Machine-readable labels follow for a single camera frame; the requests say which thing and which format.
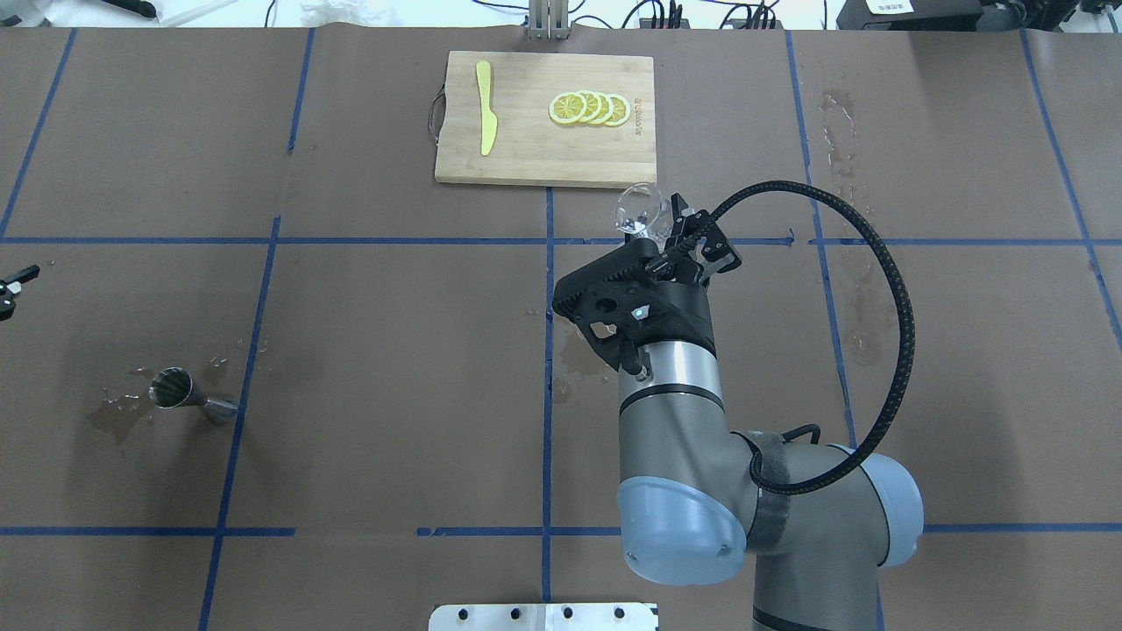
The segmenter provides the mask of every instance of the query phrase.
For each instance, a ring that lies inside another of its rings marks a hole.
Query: cutting board
[[[498,117],[487,156],[479,146],[480,60],[491,64],[491,110]],[[553,122],[550,101],[577,90],[625,97],[631,120],[614,128]],[[452,51],[444,92],[438,182],[626,189],[657,176],[651,57]]]

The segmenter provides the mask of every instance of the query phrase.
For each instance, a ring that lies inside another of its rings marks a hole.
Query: white floor
[[[255,27],[264,26],[265,12],[270,0],[151,0],[159,13],[156,20],[147,20],[99,0],[53,0],[47,17],[55,26],[102,26],[102,27]],[[499,3],[523,4],[526,0],[494,0]],[[576,8],[579,0],[570,0]],[[827,0],[828,24],[834,20],[845,0]],[[687,0],[684,17],[692,28],[717,28],[729,7],[703,0]],[[277,0],[269,26],[300,27],[307,24],[302,6],[334,7],[350,18],[339,21],[368,24],[370,26],[411,27],[478,27],[522,24],[524,11],[493,9],[471,0]],[[617,27],[634,4],[631,0],[586,0],[585,6],[573,17],[591,15]],[[209,7],[220,7],[195,19],[192,15],[204,12]],[[822,2],[819,0],[781,0],[775,13],[789,29],[822,28]],[[640,10],[651,15],[651,6]],[[597,26],[594,20],[581,24]],[[637,26],[637,17],[632,17],[629,28]],[[1112,26],[1105,16],[1092,16],[1077,11],[1063,26],[1066,31],[1111,33]]]

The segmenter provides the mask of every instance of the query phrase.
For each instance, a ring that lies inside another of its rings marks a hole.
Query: lemon slice
[[[605,127],[619,127],[631,118],[631,101],[619,94],[607,94],[611,101],[611,116],[604,121]]]
[[[600,116],[598,116],[598,117],[594,118],[592,120],[588,121],[588,124],[589,125],[604,125],[605,121],[607,121],[609,118],[611,118],[611,112],[614,112],[616,108],[613,104],[611,99],[609,99],[608,95],[605,94],[604,92],[597,92],[596,93],[596,98],[599,99],[600,104],[604,107],[604,109],[600,110]]]
[[[572,125],[585,116],[588,100],[579,92],[562,92],[550,101],[550,118],[558,125]]]
[[[585,116],[580,117],[581,122],[589,122],[594,118],[600,116],[600,111],[604,108],[604,103],[600,101],[597,94],[601,92],[594,92],[591,90],[581,90],[580,95],[585,97]]]

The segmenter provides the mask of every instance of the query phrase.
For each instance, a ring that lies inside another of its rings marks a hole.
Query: metal jigger
[[[217,426],[226,424],[238,415],[238,404],[226,399],[208,396],[199,390],[191,374],[183,368],[164,368],[151,379],[148,397],[162,410],[195,405]]]

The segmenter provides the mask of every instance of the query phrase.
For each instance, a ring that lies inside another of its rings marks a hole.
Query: yellow knife
[[[495,134],[498,132],[498,117],[490,109],[490,62],[476,63],[476,80],[479,82],[479,111],[482,119],[482,132],[479,153],[487,155],[495,146]]]

